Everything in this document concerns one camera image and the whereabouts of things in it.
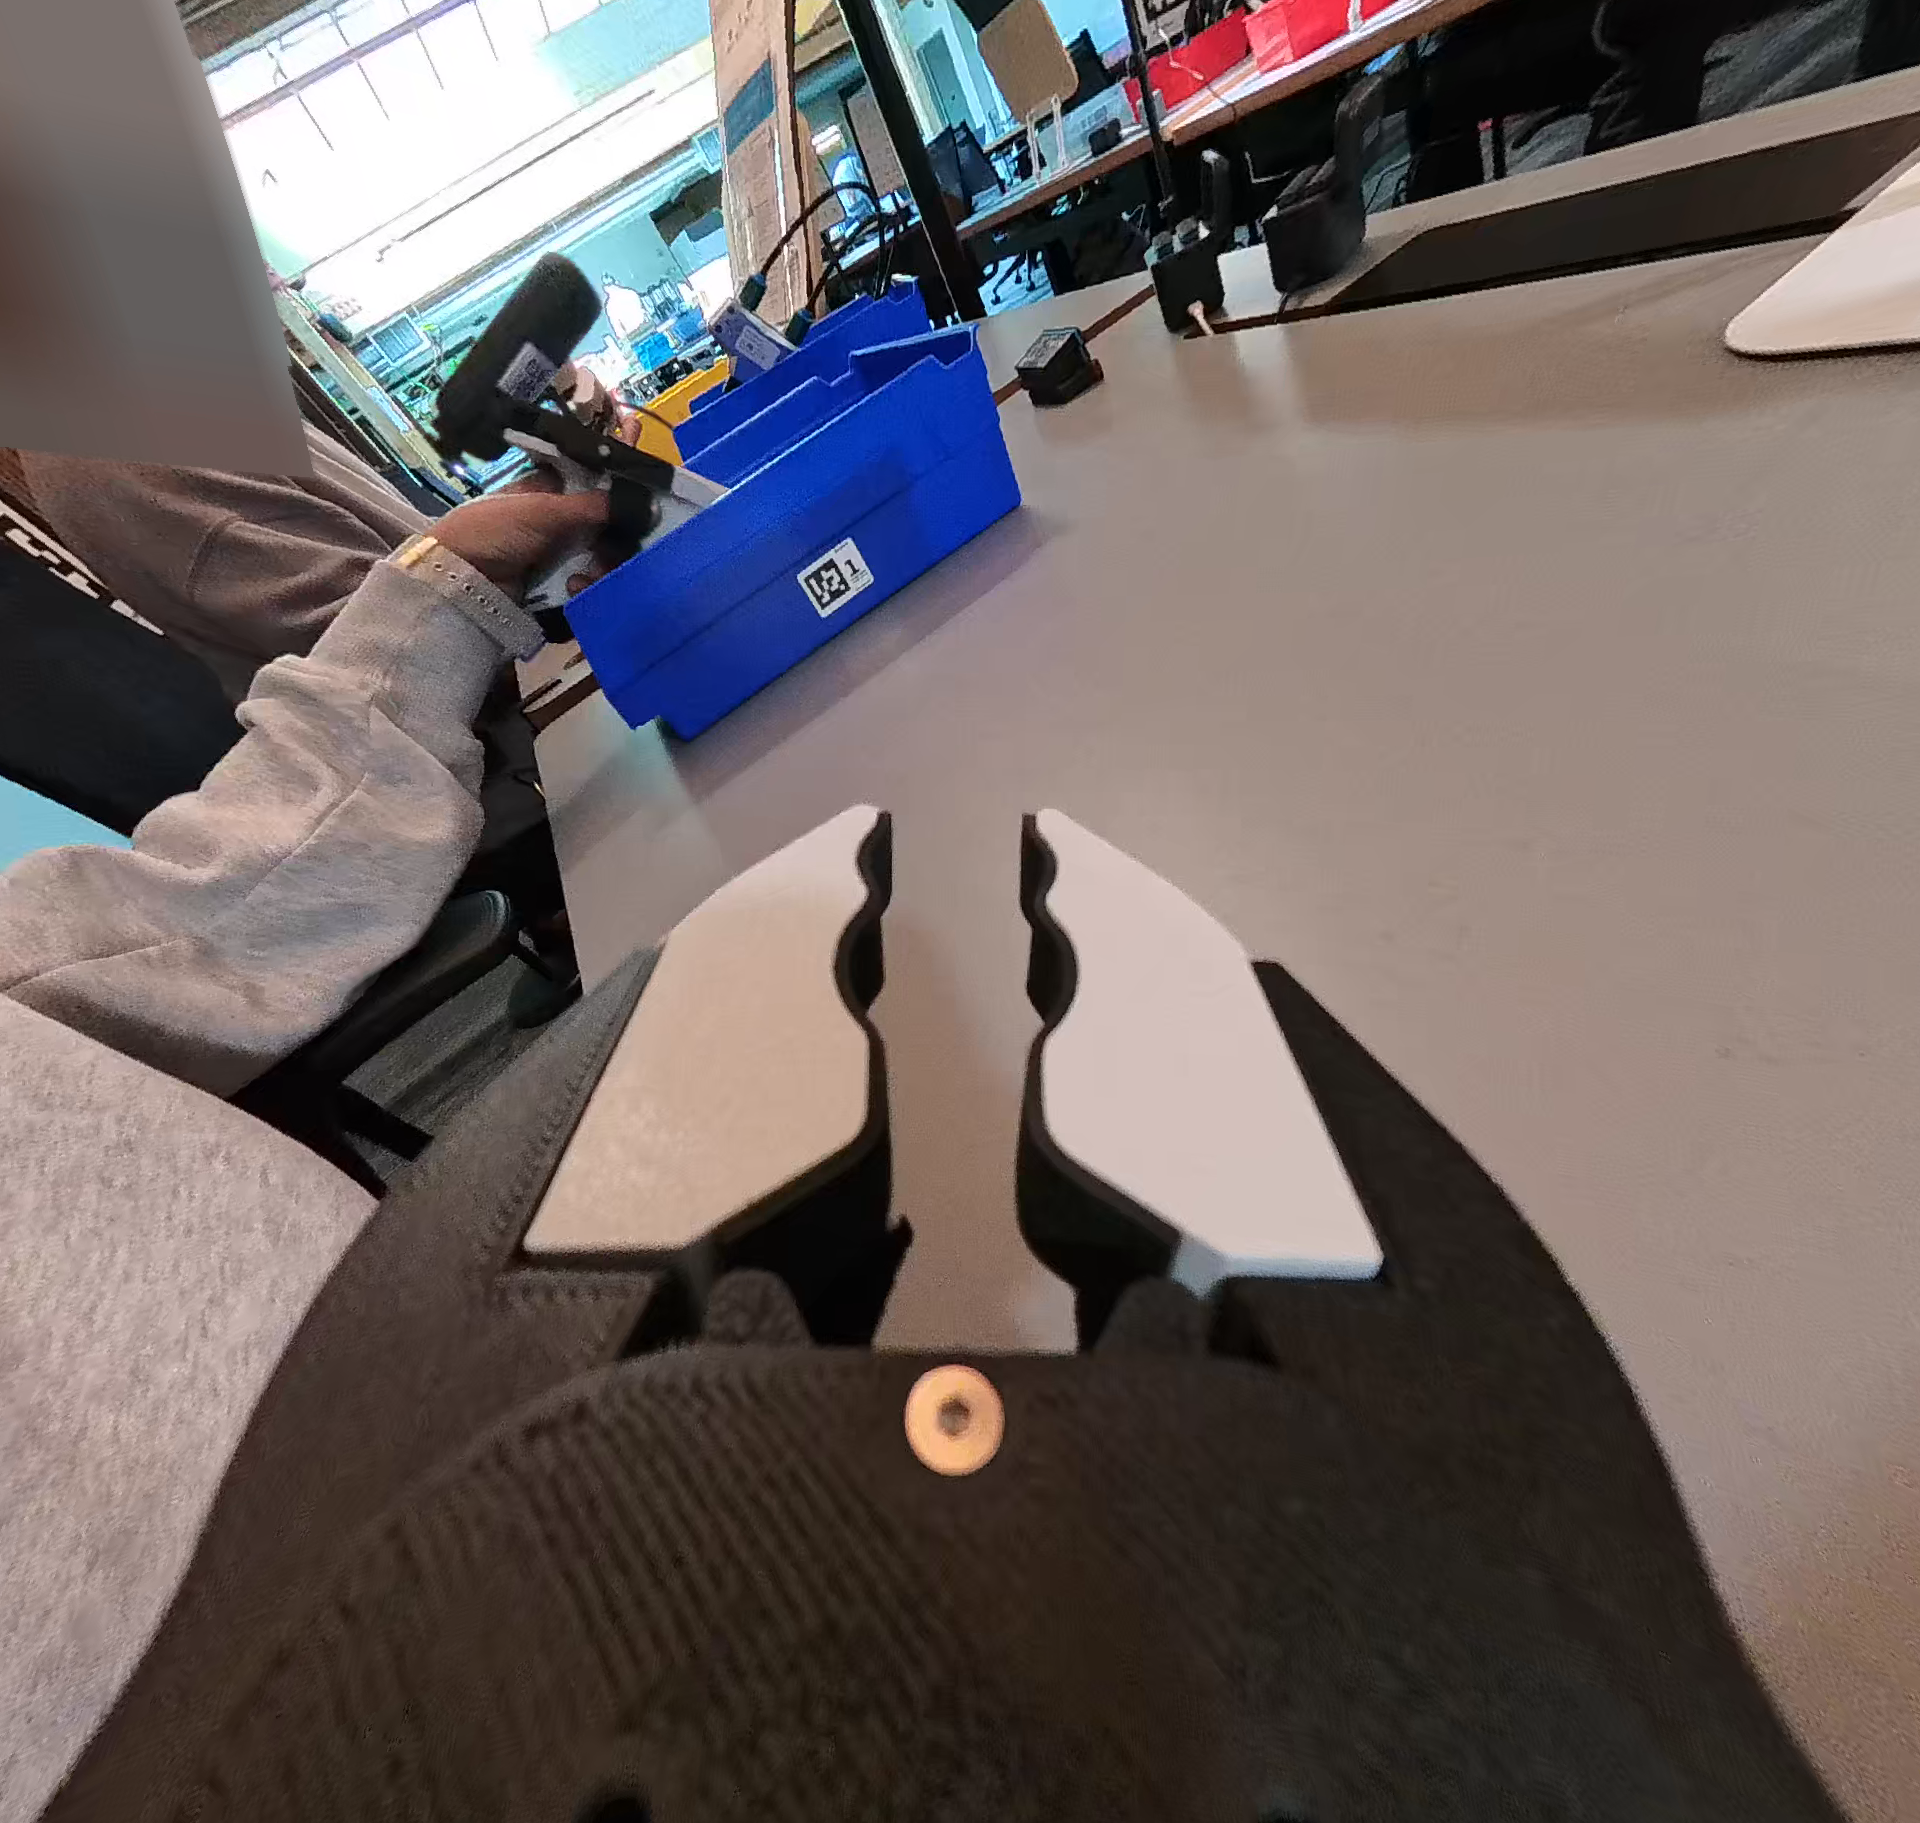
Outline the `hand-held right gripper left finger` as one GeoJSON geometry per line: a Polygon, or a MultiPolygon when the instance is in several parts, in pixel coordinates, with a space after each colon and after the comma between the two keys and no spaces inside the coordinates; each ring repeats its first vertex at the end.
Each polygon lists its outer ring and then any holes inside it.
{"type": "Polygon", "coordinates": [[[688,1301],[762,1272],[816,1341],[875,1338],[910,1236],[871,1021],[889,893],[893,817],[856,802],[662,936],[530,1209],[530,1265],[642,1265],[688,1301]]]}

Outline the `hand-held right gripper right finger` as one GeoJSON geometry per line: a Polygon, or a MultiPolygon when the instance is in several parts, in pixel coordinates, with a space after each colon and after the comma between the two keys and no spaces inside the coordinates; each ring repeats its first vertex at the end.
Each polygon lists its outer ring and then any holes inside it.
{"type": "Polygon", "coordinates": [[[1078,1346],[1134,1282],[1378,1282],[1382,1243],[1236,936],[1052,805],[1020,823],[1020,914],[1016,1226],[1078,1346]]]}

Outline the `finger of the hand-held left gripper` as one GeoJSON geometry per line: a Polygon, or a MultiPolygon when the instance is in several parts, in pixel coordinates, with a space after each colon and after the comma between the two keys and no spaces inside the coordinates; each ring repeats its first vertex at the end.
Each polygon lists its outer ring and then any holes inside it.
{"type": "Polygon", "coordinates": [[[577,420],[504,420],[501,439],[555,473],[563,492],[612,492],[615,484],[629,484],[658,505],[686,509],[711,509],[728,497],[725,484],[577,420]]]}

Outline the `tagged blue plastic bin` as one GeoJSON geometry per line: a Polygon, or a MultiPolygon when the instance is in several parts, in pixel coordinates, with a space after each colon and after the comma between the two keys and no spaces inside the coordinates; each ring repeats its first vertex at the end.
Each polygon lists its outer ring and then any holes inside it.
{"type": "Polygon", "coordinates": [[[973,322],[811,348],[697,434],[719,497],[563,603],[627,724],[688,741],[1020,505],[973,322]]]}

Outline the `person's left forearm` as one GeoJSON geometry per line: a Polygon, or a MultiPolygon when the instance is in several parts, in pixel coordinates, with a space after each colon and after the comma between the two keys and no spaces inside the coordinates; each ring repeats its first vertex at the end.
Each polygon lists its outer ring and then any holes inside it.
{"type": "Polygon", "coordinates": [[[261,667],[240,737],[131,842],[2,874],[2,1100],[108,1054],[230,1096],[312,1043],[429,931],[479,833],[473,712],[534,620],[417,537],[303,656],[261,667]]]}

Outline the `person's left hand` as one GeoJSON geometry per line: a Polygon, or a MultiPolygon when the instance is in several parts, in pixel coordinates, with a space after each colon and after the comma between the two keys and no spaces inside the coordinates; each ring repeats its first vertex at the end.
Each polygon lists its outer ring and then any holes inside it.
{"type": "Polygon", "coordinates": [[[442,514],[431,540],[504,597],[555,607],[612,570],[607,492],[499,490],[442,514]]]}

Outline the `wooden notice board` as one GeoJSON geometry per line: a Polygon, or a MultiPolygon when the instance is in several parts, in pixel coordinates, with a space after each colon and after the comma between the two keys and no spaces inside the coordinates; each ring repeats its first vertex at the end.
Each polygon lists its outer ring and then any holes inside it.
{"type": "Polygon", "coordinates": [[[818,163],[798,103],[795,11],[798,0],[708,0],[728,270],[736,281],[762,272],[757,311],[777,325],[818,267],[818,226],[800,219],[818,163]]]}

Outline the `small black box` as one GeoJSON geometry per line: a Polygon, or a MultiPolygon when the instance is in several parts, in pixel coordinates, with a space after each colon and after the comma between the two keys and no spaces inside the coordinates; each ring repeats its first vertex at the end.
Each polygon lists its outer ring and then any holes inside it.
{"type": "Polygon", "coordinates": [[[1101,389],[1104,369],[1078,325],[1052,325],[1020,352],[1014,380],[1033,406],[1064,409],[1101,389]]]}

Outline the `black metal pole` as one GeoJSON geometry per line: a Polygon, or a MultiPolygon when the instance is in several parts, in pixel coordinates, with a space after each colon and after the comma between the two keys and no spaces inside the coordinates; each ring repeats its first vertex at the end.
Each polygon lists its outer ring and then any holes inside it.
{"type": "Polygon", "coordinates": [[[930,107],[923,91],[908,77],[908,46],[900,24],[900,0],[833,0],[848,30],[860,68],[875,97],[876,117],[900,160],[905,193],[914,204],[930,281],[947,296],[949,313],[979,322],[986,305],[971,251],[958,242],[947,195],[926,155],[930,107]]]}

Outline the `black fabric chair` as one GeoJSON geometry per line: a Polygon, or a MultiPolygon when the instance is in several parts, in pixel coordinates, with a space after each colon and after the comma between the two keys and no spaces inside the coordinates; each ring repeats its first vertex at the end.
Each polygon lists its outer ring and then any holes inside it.
{"type": "Polygon", "coordinates": [[[240,728],[171,640],[2,549],[2,779],[119,836],[193,795],[240,728]]]}

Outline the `small black charging dock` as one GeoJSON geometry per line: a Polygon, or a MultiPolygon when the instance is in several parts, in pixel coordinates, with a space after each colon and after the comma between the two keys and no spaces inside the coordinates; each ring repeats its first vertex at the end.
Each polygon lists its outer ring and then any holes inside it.
{"type": "Polygon", "coordinates": [[[1167,331],[1213,338],[1224,313],[1223,255],[1233,248],[1233,178],[1224,155],[1204,150],[1197,210],[1167,224],[1145,251],[1145,270],[1167,331]]]}

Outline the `person's grey sweatshirt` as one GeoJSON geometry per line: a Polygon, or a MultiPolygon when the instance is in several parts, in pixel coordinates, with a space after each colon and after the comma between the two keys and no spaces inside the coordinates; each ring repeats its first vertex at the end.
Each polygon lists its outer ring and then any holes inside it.
{"type": "Polygon", "coordinates": [[[2,1001],[2,1820],[34,1820],[179,1590],[372,1196],[2,1001]]]}

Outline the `small red plastic bin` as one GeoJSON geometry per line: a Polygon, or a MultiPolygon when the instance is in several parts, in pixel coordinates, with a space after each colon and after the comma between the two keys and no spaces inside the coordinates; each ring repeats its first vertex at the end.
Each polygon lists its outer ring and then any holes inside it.
{"type": "Polygon", "coordinates": [[[1213,86],[1250,63],[1247,7],[1236,7],[1201,27],[1189,39],[1154,49],[1148,56],[1148,86],[1163,116],[1185,107],[1194,98],[1213,97],[1213,86]]]}

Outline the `large black charging dock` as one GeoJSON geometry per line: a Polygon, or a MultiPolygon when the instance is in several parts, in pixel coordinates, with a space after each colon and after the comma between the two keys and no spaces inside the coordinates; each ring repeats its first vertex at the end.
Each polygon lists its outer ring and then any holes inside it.
{"type": "Polygon", "coordinates": [[[1276,299],[1305,296],[1344,272],[1364,238],[1364,178],[1382,123],[1381,77],[1357,77],[1341,98],[1329,159],[1283,184],[1259,216],[1276,299]]]}

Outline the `white monitor stand base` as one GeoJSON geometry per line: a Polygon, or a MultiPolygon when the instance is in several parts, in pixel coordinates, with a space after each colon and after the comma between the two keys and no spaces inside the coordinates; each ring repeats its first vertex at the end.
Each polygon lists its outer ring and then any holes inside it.
{"type": "Polygon", "coordinates": [[[1722,341],[1749,359],[1917,348],[1917,160],[1745,305],[1722,341]]]}

